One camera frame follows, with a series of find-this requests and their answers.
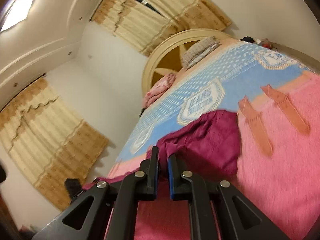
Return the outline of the folded pink floral blanket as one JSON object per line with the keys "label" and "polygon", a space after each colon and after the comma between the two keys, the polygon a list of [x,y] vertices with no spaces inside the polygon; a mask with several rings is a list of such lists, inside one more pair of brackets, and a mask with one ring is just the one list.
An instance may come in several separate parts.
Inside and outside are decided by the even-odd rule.
{"label": "folded pink floral blanket", "polygon": [[145,94],[143,98],[142,109],[150,107],[157,99],[159,99],[175,82],[176,75],[169,73],[158,80],[152,88]]}

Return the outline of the cream arched wooden headboard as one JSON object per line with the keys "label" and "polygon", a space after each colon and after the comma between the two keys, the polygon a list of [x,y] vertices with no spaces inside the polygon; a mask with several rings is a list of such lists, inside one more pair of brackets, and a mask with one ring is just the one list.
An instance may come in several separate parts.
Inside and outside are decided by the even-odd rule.
{"label": "cream arched wooden headboard", "polygon": [[142,74],[142,94],[159,80],[159,77],[169,73],[178,73],[182,69],[183,54],[196,42],[208,36],[224,40],[230,36],[213,29],[189,29],[179,32],[157,46],[150,54]]}

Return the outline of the clutter on far bedside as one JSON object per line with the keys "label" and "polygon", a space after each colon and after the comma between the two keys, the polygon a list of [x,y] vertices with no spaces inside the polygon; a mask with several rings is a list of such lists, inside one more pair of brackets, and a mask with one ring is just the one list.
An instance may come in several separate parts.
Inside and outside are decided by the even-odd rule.
{"label": "clutter on far bedside", "polygon": [[269,41],[267,38],[265,39],[254,39],[250,36],[246,36],[246,37],[243,37],[242,39],[240,39],[241,41],[245,41],[245,42],[248,42],[248,43],[253,43],[253,44],[257,44],[259,46],[262,46],[264,48],[267,48],[267,49],[270,49],[270,50],[274,50],[274,46],[273,46],[273,43],[271,41]]}

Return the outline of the ceiling light panel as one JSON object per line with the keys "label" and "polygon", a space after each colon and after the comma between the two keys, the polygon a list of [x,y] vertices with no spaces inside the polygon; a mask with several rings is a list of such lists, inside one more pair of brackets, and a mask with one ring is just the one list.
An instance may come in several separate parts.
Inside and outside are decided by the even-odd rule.
{"label": "ceiling light panel", "polygon": [[9,9],[9,13],[1,25],[1,32],[10,29],[28,16],[33,0],[17,0]]}

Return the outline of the magenta quilted puffer jacket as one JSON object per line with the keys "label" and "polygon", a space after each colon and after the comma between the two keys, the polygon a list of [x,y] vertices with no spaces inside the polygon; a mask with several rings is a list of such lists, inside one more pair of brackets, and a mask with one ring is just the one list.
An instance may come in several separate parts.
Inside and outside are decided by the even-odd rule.
{"label": "magenta quilted puffer jacket", "polygon": [[104,180],[108,183],[118,182],[135,172],[140,162],[151,155],[153,146],[159,148],[159,165],[163,172],[159,182],[161,196],[169,194],[168,159],[173,154],[204,179],[235,182],[241,151],[238,116],[226,110],[209,112],[155,143],[148,142],[136,153],[124,148]]}

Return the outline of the beige patterned window curtain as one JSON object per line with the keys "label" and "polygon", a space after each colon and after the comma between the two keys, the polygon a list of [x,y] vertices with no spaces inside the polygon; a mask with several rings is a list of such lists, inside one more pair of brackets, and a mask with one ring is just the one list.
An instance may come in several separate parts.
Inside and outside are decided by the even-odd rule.
{"label": "beige patterned window curtain", "polygon": [[102,0],[92,21],[145,56],[179,32],[232,24],[211,0]]}

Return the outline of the pink and blue bedspread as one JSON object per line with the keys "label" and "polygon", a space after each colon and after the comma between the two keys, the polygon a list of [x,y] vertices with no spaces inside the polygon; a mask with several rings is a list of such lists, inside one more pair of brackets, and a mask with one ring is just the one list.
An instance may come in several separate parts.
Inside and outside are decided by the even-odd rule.
{"label": "pink and blue bedspread", "polygon": [[228,38],[147,108],[109,172],[136,170],[152,146],[210,180],[228,179],[290,239],[319,217],[319,75]]}

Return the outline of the striped grey pillow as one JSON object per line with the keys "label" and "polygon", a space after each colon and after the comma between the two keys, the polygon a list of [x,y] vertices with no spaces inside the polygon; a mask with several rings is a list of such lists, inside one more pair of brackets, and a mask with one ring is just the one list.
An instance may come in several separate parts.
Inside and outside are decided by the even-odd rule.
{"label": "striped grey pillow", "polygon": [[182,68],[189,69],[193,67],[219,46],[221,46],[221,42],[214,36],[206,37],[196,42],[182,55]]}

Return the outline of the beige patterned side curtain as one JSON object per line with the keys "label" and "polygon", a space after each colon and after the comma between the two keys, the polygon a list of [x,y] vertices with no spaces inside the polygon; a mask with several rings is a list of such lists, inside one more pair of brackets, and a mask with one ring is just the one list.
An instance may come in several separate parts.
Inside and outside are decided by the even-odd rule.
{"label": "beige patterned side curtain", "polygon": [[59,210],[70,202],[65,180],[84,183],[108,139],[67,107],[40,78],[1,111],[1,142],[31,185]]}

